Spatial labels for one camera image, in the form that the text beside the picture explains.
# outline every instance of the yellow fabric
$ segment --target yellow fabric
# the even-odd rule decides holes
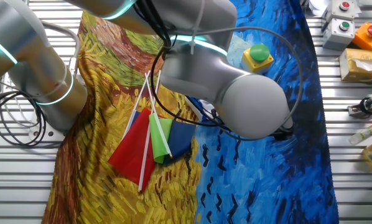
[[[88,101],[56,158],[52,190],[42,223],[194,223],[201,165],[192,157],[156,165],[146,190],[125,179],[107,160],[123,136],[159,46],[153,36],[138,35],[84,13],[79,68]],[[146,97],[139,111],[151,107]],[[160,100],[172,112],[195,119],[184,96],[160,86]],[[171,118],[159,106],[157,112]]]

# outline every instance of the blue swirl pattern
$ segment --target blue swirl pattern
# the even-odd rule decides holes
[[[217,128],[199,126],[202,176],[197,187],[200,223],[338,223],[315,49],[299,0],[231,0],[237,26],[283,35],[303,64],[304,96],[293,115],[295,134],[238,142]],[[240,45],[265,44],[274,57],[267,76],[283,87],[290,108],[297,98],[295,58],[265,32],[235,32],[228,60],[240,66]]]

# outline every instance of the metal slats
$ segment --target metal slats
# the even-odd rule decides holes
[[[78,32],[82,11],[71,4],[59,0],[31,0],[30,8],[43,20]],[[372,86],[341,82],[338,62],[341,52],[322,48],[320,18],[307,17],[318,56],[340,223],[372,224],[372,168],[361,156],[363,148],[372,143],[372,137],[357,146],[347,142],[348,137],[357,130],[371,125],[372,118],[357,120],[349,117],[346,110],[348,105],[357,104],[371,94]],[[355,24],[361,26],[366,21],[372,22],[372,11],[363,11],[355,19]],[[75,42],[53,30],[47,29],[47,36],[56,52],[68,63],[74,53]],[[33,109],[28,101],[19,98],[19,103],[25,116],[31,118]],[[19,121],[24,121],[14,100],[9,102],[8,108]],[[12,120],[5,111],[4,118]],[[8,126],[19,138],[28,138],[26,128],[13,122]],[[2,123],[0,130],[6,132]],[[57,153],[57,147],[43,145],[35,149],[19,149],[0,138],[0,224],[41,222]]]

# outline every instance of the teal light ring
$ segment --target teal light ring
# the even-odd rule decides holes
[[[2,46],[0,44],[0,50],[9,58],[12,60],[12,62],[16,65],[17,64],[17,60],[16,58],[13,57],[13,55],[11,53],[9,53],[5,48],[4,46]]]
[[[102,19],[111,20],[122,16],[130,7],[135,4],[136,0],[125,0],[125,2],[118,8],[117,12],[108,17],[102,17]]]
[[[192,36],[178,35],[178,37],[176,39],[177,40],[181,40],[181,41],[191,42],[192,41]],[[195,37],[194,38],[194,42],[197,45],[201,45],[203,47],[206,47],[206,48],[215,50],[215,51],[223,54],[224,56],[227,56],[228,55],[228,53],[225,50],[223,50],[222,48],[220,48],[218,46],[215,46],[213,44],[210,44],[208,42],[202,41],[202,39],[203,39],[202,37]]]
[[[70,84],[70,87],[68,88],[67,92],[62,96],[60,97],[59,99],[53,101],[53,102],[50,102],[50,103],[37,103],[38,105],[43,105],[43,106],[46,106],[46,105],[52,105],[52,104],[55,104],[55,103],[58,103],[59,101],[63,100],[68,94],[70,94],[72,88],[73,88],[73,84],[74,84],[74,76],[73,75],[70,75],[72,77],[72,82]]]

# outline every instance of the white stick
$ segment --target white stick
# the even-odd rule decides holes
[[[149,149],[149,141],[150,141],[150,124],[147,127],[146,141],[144,143],[144,152],[143,152],[141,176],[139,177],[139,187],[137,188],[137,191],[139,193],[142,192],[144,169],[146,168],[146,157],[147,157],[147,150]]]
[[[137,97],[137,100],[136,100],[136,103],[135,103],[135,106],[134,106],[134,109],[132,110],[132,113],[131,113],[131,117],[129,118],[129,121],[128,121],[128,124],[126,125],[126,128],[125,128],[125,132],[123,134],[123,138],[121,140],[124,139],[125,135],[128,133],[128,131],[131,129],[131,125],[132,125],[132,122],[134,121],[134,117],[135,117],[135,114],[136,114],[136,108],[137,108],[137,105],[139,104],[139,101],[141,100],[141,97],[142,97],[142,94],[143,94],[143,91],[144,91],[144,87],[146,86],[147,84],[147,80],[145,79],[144,80],[144,83],[143,83],[143,86],[142,86],[142,89],[141,89],[141,92],[139,93],[139,96]]]
[[[146,78],[146,80],[149,80],[149,75],[146,75],[146,73],[144,74],[144,77]],[[150,100],[152,101],[153,103],[153,96],[152,96],[152,93],[151,93],[151,89],[150,89],[150,85],[147,85],[147,90],[149,90],[149,96],[150,96]],[[156,107],[154,105],[151,106],[151,112],[155,112],[157,113],[156,111]]]
[[[156,94],[159,94],[160,78],[161,78],[161,70],[159,71],[159,76],[157,77]],[[156,107],[156,99],[153,100],[152,105]]]
[[[152,93],[151,93],[151,89],[150,89],[150,85],[147,85],[147,89],[149,90],[149,95],[150,95],[150,99],[152,99]],[[159,120],[159,117],[157,115],[157,111],[156,111],[156,107],[154,105],[152,105],[152,113],[153,114],[153,117],[158,125],[158,128],[159,128],[159,132],[160,132],[160,137],[162,139],[162,141],[164,142],[164,146],[165,146],[165,150],[167,151],[167,153],[169,154],[169,157],[172,159],[172,153],[171,153],[171,150],[169,149],[169,146],[168,146],[168,142],[167,142],[167,139],[165,138],[165,135],[164,135],[164,131],[162,130],[162,127],[161,127],[161,124],[160,124],[160,120]]]
[[[161,70],[159,72],[158,80],[157,80],[157,85],[156,85],[156,92],[158,92],[158,88],[160,85],[160,76],[161,76]],[[143,161],[142,161],[142,169],[141,169],[141,176],[139,177],[139,186],[137,188],[137,191],[140,193],[142,192],[142,187],[143,187],[143,178],[144,178],[144,169],[146,168],[146,157],[147,157],[147,150],[149,149],[149,141],[150,141],[150,124],[147,128],[147,134],[146,134],[146,141],[144,143],[144,152],[143,152]]]

